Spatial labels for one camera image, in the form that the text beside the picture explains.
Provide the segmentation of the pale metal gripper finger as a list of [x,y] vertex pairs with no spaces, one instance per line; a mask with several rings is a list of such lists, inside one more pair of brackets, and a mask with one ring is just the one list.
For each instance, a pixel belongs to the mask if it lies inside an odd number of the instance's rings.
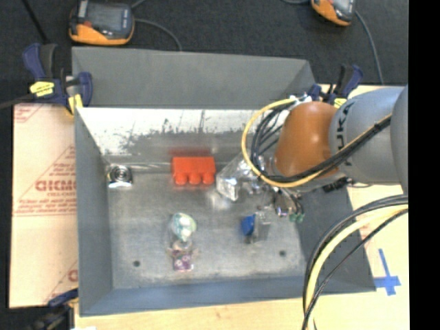
[[272,225],[272,220],[264,212],[259,212],[256,215],[256,240],[266,241],[269,236],[269,231]]

